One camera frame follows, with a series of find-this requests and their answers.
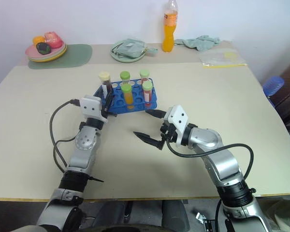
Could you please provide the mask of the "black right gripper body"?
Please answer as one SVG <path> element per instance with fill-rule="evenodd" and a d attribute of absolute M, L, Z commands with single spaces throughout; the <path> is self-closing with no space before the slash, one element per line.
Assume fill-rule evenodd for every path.
<path fill-rule="evenodd" d="M 159 146 L 164 146 L 164 143 L 169 140 L 170 143 L 175 143 L 177 140 L 177 132 L 174 124 L 163 122 L 161 128 L 161 141 Z"/>

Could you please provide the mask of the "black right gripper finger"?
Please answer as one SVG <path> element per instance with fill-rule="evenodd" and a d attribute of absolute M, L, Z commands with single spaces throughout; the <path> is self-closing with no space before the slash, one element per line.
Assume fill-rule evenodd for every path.
<path fill-rule="evenodd" d="M 157 109 L 150 109 L 145 111 L 147 114 L 156 117 L 156 118 L 164 118 L 166 115 L 166 112 L 163 110 L 157 110 Z"/>
<path fill-rule="evenodd" d="M 139 139 L 141 139 L 146 144 L 152 145 L 159 150 L 162 150 L 164 146 L 164 139 L 162 138 L 160 141 L 151 138 L 148 134 L 141 133 L 141 132 L 133 132 Z"/>

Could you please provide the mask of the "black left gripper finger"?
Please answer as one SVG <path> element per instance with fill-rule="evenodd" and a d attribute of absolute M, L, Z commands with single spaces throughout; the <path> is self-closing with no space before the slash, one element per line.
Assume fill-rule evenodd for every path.
<path fill-rule="evenodd" d="M 113 91 L 110 91 L 109 93 L 107 93 L 106 99 L 105 99 L 105 105 L 104 105 L 104 111 L 105 112 L 109 112 L 109 109 L 112 105 L 113 102 Z"/>

